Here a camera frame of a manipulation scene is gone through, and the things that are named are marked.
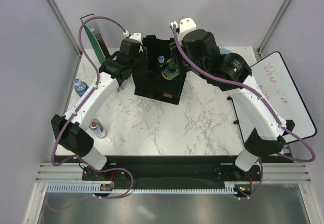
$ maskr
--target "marble table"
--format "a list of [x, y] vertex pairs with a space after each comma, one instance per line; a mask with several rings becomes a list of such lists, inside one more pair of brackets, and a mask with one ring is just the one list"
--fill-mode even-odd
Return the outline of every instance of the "marble table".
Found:
[[[256, 63], [252, 47], [225, 47], [240, 54], [251, 66]], [[92, 49], [86, 49], [99, 67]], [[77, 77], [88, 85], [96, 74], [82, 57]], [[95, 139], [96, 148], [104, 155], [238, 155], [242, 139], [232, 102], [219, 88], [189, 72], [179, 105], [173, 105], [134, 95], [135, 85], [130, 78], [124, 90], [115, 91], [104, 102], [94, 118], [107, 129], [107, 136]], [[73, 90], [69, 108], [79, 96]], [[72, 155], [59, 145], [57, 155]]]

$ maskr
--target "gray wall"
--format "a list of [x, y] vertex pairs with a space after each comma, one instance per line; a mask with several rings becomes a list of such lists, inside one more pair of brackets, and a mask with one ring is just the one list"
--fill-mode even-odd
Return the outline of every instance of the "gray wall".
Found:
[[45, 0], [0, 0], [0, 223], [22, 223], [77, 55]]
[[[264, 55], [280, 51], [318, 128], [307, 140], [317, 153], [307, 164], [324, 210], [324, 0], [293, 0], [275, 30]], [[300, 143], [291, 145], [294, 156], [309, 158]]]
[[[74, 37], [80, 17], [94, 13], [120, 22], [130, 33], [172, 36], [170, 23], [189, 16], [211, 31], [219, 45], [260, 45], [284, 0], [55, 0]], [[117, 48], [122, 35], [115, 25], [99, 24], [108, 47]]]

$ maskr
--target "plastic bottle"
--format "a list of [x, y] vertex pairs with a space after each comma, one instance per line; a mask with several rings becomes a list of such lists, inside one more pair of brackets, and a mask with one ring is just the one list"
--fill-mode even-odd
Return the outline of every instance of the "plastic bottle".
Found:
[[85, 94], [88, 88], [89, 86], [87, 85], [86, 82], [81, 81], [78, 78], [74, 80], [74, 89], [80, 97], [82, 97], [83, 94]]

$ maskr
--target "metal corner post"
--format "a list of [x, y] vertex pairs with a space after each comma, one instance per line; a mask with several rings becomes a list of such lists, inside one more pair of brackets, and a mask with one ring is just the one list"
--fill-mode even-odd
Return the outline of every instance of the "metal corner post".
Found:
[[58, 9], [56, 3], [54, 0], [46, 0], [47, 3], [49, 4], [55, 18], [57, 19], [57, 21], [59, 22], [60, 26], [62, 27], [63, 31], [65, 32], [65, 34], [67, 35], [68, 39], [70, 40], [71, 44], [73, 45], [76, 53], [81, 56], [81, 51], [78, 47], [78, 44], [76, 43], [76, 41], [73, 38], [73, 35], [69, 29], [69, 27], [67, 26], [60, 10]]
[[258, 52], [262, 53], [262, 51], [264, 50], [265, 46], [267, 45], [271, 35], [273, 34], [275, 28], [277, 27], [278, 23], [280, 22], [280, 20], [282, 19], [284, 13], [287, 10], [287, 7], [289, 6], [289, 4], [291, 3], [292, 0], [284, 0], [284, 2], [282, 3], [280, 9], [278, 10], [278, 13], [276, 14], [272, 24], [270, 25], [265, 37], [263, 38], [261, 45], [258, 48]]

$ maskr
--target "reflective metal surface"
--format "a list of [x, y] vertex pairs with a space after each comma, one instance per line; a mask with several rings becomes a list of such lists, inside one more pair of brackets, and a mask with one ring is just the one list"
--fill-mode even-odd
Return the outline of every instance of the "reflective metal surface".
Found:
[[[88, 194], [47, 193], [53, 208], [67, 206]], [[225, 195], [133, 194], [123, 199], [90, 198], [61, 212], [43, 206], [38, 223], [309, 223], [298, 186], [263, 185], [250, 200]]]

